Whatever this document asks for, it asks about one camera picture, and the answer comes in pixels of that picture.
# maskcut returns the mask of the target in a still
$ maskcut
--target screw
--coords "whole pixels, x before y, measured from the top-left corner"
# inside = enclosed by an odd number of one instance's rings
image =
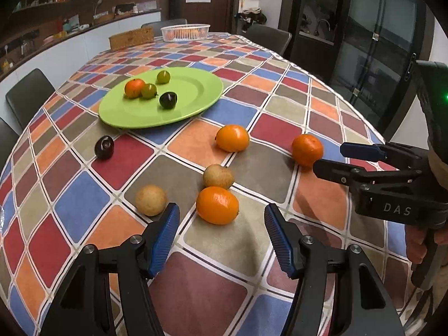
[[[82,249],[86,254],[92,254],[95,251],[95,246],[92,244],[84,246],[84,249]]]
[[[141,235],[132,235],[131,239],[129,240],[132,244],[140,244],[142,242],[143,238]]]
[[[305,236],[302,238],[302,240],[303,240],[303,242],[304,242],[305,244],[308,244],[308,245],[311,245],[311,244],[314,243],[314,238],[313,238],[312,236],[310,236],[310,235],[305,235]]]
[[[359,254],[361,252],[361,247],[356,244],[351,244],[350,250],[353,251],[355,254]]]

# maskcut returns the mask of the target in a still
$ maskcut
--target human hand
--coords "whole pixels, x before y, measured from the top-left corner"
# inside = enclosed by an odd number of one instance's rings
[[[425,240],[426,228],[406,225],[406,256],[415,264],[420,264],[426,255]],[[434,242],[439,245],[448,244],[448,225],[434,233]]]

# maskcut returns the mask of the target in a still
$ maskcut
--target green plate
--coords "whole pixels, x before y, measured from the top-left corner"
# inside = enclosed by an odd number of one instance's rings
[[[124,97],[126,83],[141,78],[146,83],[156,83],[157,74],[166,70],[171,80],[165,85],[157,85],[158,96],[150,100]],[[165,92],[178,95],[173,109],[163,109],[158,99]],[[123,129],[143,129],[161,126],[197,115],[213,105],[223,91],[219,77],[202,69],[173,67],[154,69],[136,75],[112,88],[99,105],[99,117],[105,123]]]

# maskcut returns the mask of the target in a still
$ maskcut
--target orange fruit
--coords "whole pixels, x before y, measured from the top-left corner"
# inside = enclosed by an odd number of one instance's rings
[[[249,134],[240,125],[226,125],[216,133],[216,145],[230,153],[243,151],[249,146]]]
[[[301,166],[311,168],[316,160],[323,157],[323,145],[310,134],[302,134],[293,140],[293,158]]]
[[[207,187],[199,192],[196,210],[199,216],[215,225],[226,225],[238,215],[240,204],[227,189]]]
[[[126,83],[125,86],[125,95],[127,98],[137,98],[140,96],[143,86],[145,85],[145,81],[140,78],[135,78]]]

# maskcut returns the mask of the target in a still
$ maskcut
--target small round fruit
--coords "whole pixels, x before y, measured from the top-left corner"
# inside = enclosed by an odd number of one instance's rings
[[[293,140],[293,158],[301,166],[312,168],[316,160],[323,157],[323,145],[310,134],[302,134]]]
[[[109,135],[100,137],[95,144],[95,155],[99,160],[110,159],[113,155],[114,142]]]
[[[240,125],[226,125],[216,133],[216,145],[229,153],[243,151],[249,146],[249,134]]]
[[[165,92],[158,101],[164,109],[172,109],[178,102],[178,95],[174,92]]]
[[[170,73],[168,71],[160,71],[157,75],[157,83],[164,85],[171,79]]]
[[[199,192],[196,199],[196,210],[199,216],[215,225],[227,225],[238,215],[237,198],[227,189],[207,187]]]
[[[149,100],[151,98],[154,98],[157,96],[157,86],[153,85],[152,83],[147,83],[142,88],[142,97],[146,100]]]
[[[229,168],[222,167],[219,164],[212,164],[207,167],[202,176],[204,186],[221,187],[229,189],[234,183],[234,175]]]
[[[145,85],[145,81],[140,78],[135,78],[126,83],[125,86],[125,95],[127,98],[137,98],[140,96],[143,86]]]
[[[144,215],[151,217],[161,213],[167,206],[165,191],[155,185],[146,185],[135,195],[135,206]]]

